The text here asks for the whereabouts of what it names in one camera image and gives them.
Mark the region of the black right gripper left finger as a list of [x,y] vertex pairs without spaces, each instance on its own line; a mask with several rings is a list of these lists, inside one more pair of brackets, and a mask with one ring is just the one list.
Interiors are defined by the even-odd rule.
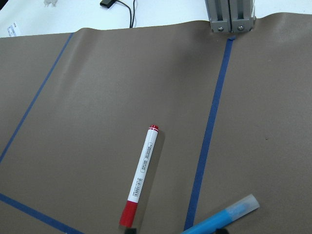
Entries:
[[137,234],[136,228],[127,228],[124,232],[124,234]]

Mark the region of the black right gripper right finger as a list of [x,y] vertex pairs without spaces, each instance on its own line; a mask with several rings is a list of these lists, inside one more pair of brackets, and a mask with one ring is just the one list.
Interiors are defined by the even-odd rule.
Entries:
[[228,230],[225,228],[216,229],[215,234],[228,234]]

